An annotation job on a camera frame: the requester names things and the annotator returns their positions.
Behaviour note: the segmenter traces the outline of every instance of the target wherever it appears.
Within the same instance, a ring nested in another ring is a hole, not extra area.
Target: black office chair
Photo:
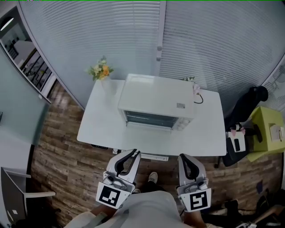
[[[240,125],[240,122],[245,122],[253,110],[256,108],[260,101],[265,102],[268,99],[268,91],[263,86],[251,87],[249,91],[244,94],[236,103],[232,113],[224,119],[224,126],[226,132],[231,129],[235,129],[236,124]],[[257,125],[254,125],[253,128],[245,128],[245,151],[235,152],[234,145],[230,138],[226,139],[227,154],[222,157],[224,165],[226,167],[231,166],[247,154],[249,154],[249,144],[246,140],[246,136],[256,135],[259,142],[262,142],[262,135]],[[215,165],[215,168],[220,166],[221,157],[218,159],[218,163]]]

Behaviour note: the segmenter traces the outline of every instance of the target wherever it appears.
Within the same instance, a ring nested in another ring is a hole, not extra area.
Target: white flower
[[[100,68],[99,65],[96,65],[93,67],[93,70],[94,70],[95,74],[98,74],[102,70],[102,68]]]

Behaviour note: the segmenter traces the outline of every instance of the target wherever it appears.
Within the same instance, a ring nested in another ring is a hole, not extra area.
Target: black chair backrest
[[[225,130],[239,122],[245,122],[260,101],[268,99],[268,91],[263,86],[251,87],[236,103],[232,113],[225,118]]]

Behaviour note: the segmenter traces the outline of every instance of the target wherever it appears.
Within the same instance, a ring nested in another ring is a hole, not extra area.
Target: wooden floor
[[[52,105],[39,146],[34,151],[31,172],[42,189],[57,193],[48,201],[61,209],[58,222],[64,226],[79,213],[96,205],[98,182],[102,180],[102,173],[113,154],[111,149],[97,149],[77,141],[83,110],[58,82],[50,100]],[[212,205],[238,199],[239,208],[254,210],[260,197],[256,190],[258,182],[263,182],[264,190],[276,191],[279,188],[281,154],[265,156],[253,163],[243,159],[234,166],[225,168],[221,165],[219,169],[214,168],[216,157],[197,159],[206,167],[212,188]],[[177,157],[170,157],[168,162],[142,159],[136,176],[138,187],[147,181],[152,171],[158,172],[158,184],[177,201]]]

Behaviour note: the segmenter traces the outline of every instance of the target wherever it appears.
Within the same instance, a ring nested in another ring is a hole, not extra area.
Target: oven glass door
[[[172,116],[162,116],[149,113],[139,113],[132,111],[124,111],[128,122],[150,124],[154,126],[163,126],[172,128],[178,120]]]

